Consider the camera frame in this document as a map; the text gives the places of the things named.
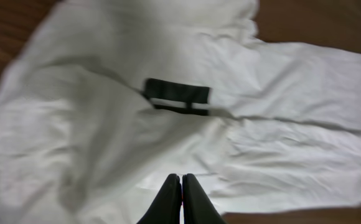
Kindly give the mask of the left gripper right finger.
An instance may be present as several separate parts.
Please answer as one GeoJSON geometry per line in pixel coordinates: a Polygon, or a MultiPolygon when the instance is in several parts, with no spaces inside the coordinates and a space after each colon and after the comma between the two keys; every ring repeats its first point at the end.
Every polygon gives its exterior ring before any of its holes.
{"type": "Polygon", "coordinates": [[[182,176],[185,224],[226,224],[194,174],[182,176]]]}

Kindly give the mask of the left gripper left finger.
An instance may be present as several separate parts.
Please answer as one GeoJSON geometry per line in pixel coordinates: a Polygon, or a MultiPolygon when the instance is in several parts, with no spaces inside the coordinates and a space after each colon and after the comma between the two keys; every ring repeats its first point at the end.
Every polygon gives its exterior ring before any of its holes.
{"type": "Polygon", "coordinates": [[[179,176],[169,174],[138,224],[179,224],[182,187],[179,176]]]}

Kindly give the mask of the white Puma t-shirt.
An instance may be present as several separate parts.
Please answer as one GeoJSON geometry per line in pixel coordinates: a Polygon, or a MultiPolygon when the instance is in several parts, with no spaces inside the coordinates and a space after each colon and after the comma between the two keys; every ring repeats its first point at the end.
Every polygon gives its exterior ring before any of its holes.
{"type": "Polygon", "coordinates": [[[0,223],[361,205],[361,54],[256,38],[256,1],[64,1],[0,81],[0,223]]]}

